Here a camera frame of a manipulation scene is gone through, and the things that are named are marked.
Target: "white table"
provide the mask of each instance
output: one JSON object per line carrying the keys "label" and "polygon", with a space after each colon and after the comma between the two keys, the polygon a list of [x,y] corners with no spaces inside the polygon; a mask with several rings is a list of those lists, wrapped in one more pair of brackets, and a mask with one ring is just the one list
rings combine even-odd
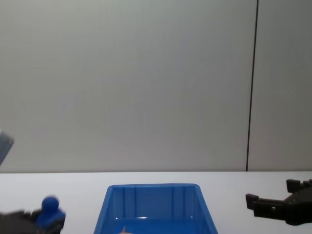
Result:
{"label": "white table", "polygon": [[201,187],[219,234],[310,234],[312,224],[254,217],[245,194],[284,199],[286,179],[307,180],[312,172],[161,172],[0,174],[0,210],[33,210],[56,195],[66,211],[62,234],[92,234],[106,189],[113,184],[196,183]]}

